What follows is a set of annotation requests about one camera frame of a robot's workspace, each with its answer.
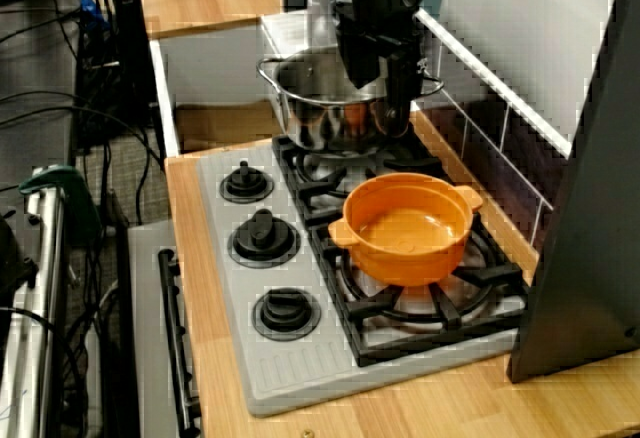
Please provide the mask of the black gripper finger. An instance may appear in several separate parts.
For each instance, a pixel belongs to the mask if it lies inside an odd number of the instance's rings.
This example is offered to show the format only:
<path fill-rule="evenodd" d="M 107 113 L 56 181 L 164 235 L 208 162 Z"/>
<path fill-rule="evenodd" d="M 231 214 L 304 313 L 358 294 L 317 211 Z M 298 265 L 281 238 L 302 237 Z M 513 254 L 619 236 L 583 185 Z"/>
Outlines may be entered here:
<path fill-rule="evenodd" d="M 410 103 L 418 93 L 416 63 L 406 57 L 387 59 L 386 102 L 383 131 L 388 136 L 403 135 L 409 124 Z"/>
<path fill-rule="evenodd" d="M 375 81 L 386 60 L 386 45 L 376 35 L 347 35 L 344 38 L 344 65 L 351 83 L 361 89 Z"/>

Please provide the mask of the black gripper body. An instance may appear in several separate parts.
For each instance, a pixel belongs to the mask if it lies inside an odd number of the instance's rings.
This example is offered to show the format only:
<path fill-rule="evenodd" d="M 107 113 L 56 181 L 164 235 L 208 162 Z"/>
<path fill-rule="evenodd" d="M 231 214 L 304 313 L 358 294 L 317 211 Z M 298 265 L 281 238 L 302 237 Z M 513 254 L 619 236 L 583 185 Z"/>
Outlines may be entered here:
<path fill-rule="evenodd" d="M 334 6 L 338 46 L 345 61 L 379 57 L 415 61 L 419 37 L 414 15 L 422 0 L 349 0 Z"/>

